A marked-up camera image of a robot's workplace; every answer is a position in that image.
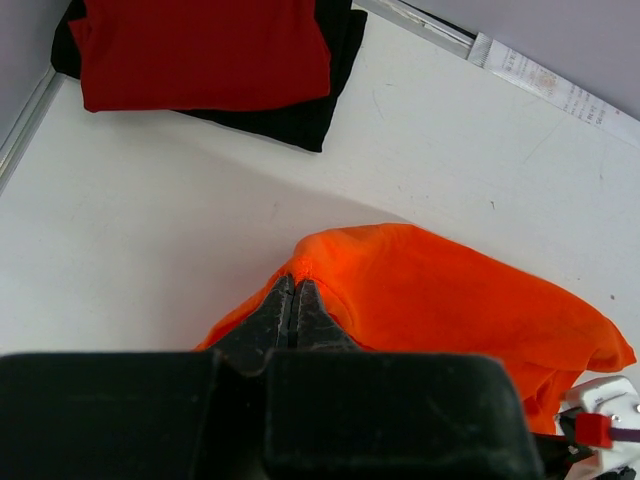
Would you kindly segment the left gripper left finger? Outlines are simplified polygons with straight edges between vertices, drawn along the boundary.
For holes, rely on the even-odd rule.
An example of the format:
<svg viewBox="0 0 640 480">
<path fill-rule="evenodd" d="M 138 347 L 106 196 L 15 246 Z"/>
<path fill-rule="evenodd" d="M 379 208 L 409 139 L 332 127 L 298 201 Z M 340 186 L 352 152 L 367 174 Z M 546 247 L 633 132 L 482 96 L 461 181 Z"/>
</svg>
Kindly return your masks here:
<svg viewBox="0 0 640 480">
<path fill-rule="evenodd" d="M 214 349 L 240 374 L 260 375 L 271 351 L 288 347 L 294 293 L 293 277 L 279 277 L 259 306 L 216 341 Z"/>
</svg>

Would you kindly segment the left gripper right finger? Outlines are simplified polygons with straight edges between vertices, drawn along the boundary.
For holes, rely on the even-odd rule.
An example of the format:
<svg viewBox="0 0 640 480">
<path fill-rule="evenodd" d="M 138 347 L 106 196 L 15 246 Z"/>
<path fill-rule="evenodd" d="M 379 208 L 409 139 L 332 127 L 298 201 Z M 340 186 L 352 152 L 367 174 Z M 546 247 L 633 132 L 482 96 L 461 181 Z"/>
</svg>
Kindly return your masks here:
<svg viewBox="0 0 640 480">
<path fill-rule="evenodd" d="M 358 344 L 329 315 L 316 283 L 296 286 L 292 305 L 292 348 L 308 351 L 357 351 Z"/>
</svg>

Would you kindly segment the orange t shirt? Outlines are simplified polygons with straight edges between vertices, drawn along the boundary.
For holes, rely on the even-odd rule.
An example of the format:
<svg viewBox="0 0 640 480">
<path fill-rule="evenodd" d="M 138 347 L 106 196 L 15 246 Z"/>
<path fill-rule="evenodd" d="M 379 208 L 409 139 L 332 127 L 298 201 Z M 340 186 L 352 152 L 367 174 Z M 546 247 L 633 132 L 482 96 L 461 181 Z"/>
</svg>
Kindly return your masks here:
<svg viewBox="0 0 640 480">
<path fill-rule="evenodd" d="M 636 360 L 587 302 L 410 224 L 309 235 L 278 275 L 315 282 L 332 319 L 368 350 L 499 359 L 536 433 L 554 432 L 561 397 L 583 373 Z"/>
</svg>

